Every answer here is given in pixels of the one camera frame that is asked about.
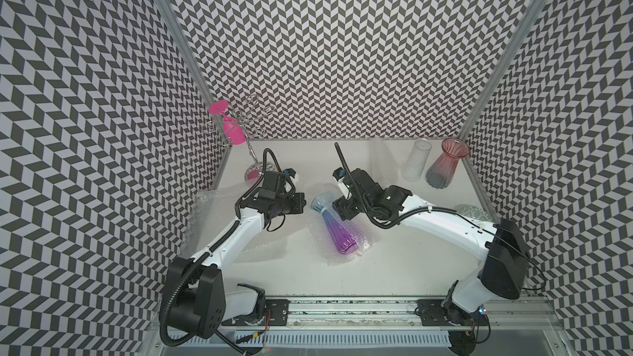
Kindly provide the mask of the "pink vase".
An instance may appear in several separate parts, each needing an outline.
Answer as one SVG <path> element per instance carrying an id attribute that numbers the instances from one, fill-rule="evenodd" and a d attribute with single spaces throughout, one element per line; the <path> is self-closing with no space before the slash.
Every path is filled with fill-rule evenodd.
<path id="1" fill-rule="evenodd" d="M 441 143 L 442 153 L 426 173 L 427 183 L 436 189 L 447 188 L 458 164 L 470 155 L 469 146 L 458 138 L 446 138 Z"/>

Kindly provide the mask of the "clear glass vase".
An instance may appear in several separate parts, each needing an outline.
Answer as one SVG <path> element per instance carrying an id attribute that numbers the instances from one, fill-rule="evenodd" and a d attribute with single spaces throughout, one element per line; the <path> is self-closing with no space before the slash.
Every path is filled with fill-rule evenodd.
<path id="1" fill-rule="evenodd" d="M 416 182 L 422 177 L 431 150 L 432 144 L 427 138 L 419 138 L 415 141 L 401 169 L 405 181 Z"/>

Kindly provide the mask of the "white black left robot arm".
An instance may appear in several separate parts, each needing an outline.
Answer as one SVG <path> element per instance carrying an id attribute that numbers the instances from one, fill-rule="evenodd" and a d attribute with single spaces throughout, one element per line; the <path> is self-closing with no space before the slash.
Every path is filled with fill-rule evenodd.
<path id="1" fill-rule="evenodd" d="M 239 283 L 224 285 L 224 270 L 273 219 L 301 214 L 305 194 L 296 191 L 292 168 L 267 171 L 235 204 L 235 217 L 224 231 L 190 258 L 176 257 L 168 266 L 158 320 L 161 341 L 176 347 L 194 337 L 208 339 L 232 319 L 259 322 L 265 290 Z"/>

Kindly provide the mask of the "clear bubble wrap sheet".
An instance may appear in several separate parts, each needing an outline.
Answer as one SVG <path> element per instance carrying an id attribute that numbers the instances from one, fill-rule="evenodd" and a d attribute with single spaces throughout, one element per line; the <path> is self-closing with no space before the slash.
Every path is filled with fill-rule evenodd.
<path id="1" fill-rule="evenodd" d="M 247 189 L 248 184 L 242 182 L 235 186 L 196 194 L 177 255 L 183 258 L 191 257 L 222 235 L 225 227 L 233 224 L 234 204 Z M 280 260 L 285 256 L 287 246 L 286 237 L 263 231 L 245 246 L 235 262 L 245 264 Z"/>

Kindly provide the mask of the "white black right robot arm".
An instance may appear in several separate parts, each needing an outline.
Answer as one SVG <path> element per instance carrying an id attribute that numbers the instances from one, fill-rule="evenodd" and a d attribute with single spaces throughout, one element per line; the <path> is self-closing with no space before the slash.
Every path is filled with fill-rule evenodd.
<path id="1" fill-rule="evenodd" d="M 339 167 L 332 176 L 342 193 L 333 203 L 341 219 L 365 214 L 380 229 L 412 227 L 477 258 L 476 269 L 456 280 L 439 305 L 446 323 L 465 324 L 492 298 L 519 299 L 532 259 L 515 222 L 470 219 L 400 186 L 383 188 L 361 169 Z"/>

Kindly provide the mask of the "blue purple vase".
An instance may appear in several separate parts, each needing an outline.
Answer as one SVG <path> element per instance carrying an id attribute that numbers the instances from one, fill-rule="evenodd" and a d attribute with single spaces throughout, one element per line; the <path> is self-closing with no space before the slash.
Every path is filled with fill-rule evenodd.
<path id="1" fill-rule="evenodd" d="M 321 215 L 336 251 L 341 255 L 350 255 L 359 249 L 359 245 L 336 217 L 336 212 L 332 207 L 335 197 L 331 191 L 321 192 L 311 202 L 311 208 Z"/>

